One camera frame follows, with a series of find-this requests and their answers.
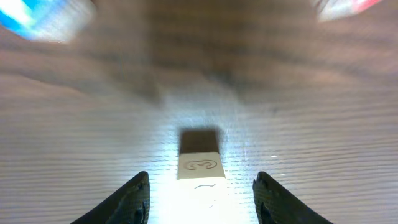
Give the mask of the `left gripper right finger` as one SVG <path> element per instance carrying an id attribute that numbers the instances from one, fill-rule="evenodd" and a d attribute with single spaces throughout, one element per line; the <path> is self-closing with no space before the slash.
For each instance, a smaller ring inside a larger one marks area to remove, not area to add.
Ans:
<path id="1" fill-rule="evenodd" d="M 266 172 L 257 174 L 252 189 L 260 224 L 332 224 Z"/>

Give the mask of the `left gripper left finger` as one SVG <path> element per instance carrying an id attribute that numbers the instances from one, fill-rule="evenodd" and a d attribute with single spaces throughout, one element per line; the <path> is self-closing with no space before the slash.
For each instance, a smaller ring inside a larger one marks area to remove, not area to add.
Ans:
<path id="1" fill-rule="evenodd" d="M 142 171 L 72 224 L 147 224 L 150 182 Z"/>

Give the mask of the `yellow C block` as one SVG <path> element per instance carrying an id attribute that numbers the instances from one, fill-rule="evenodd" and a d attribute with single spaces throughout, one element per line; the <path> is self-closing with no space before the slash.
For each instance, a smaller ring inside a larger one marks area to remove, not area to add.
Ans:
<path id="1" fill-rule="evenodd" d="M 165 193 L 163 223 L 228 224 L 241 221 L 217 152 L 179 155 L 177 180 Z"/>

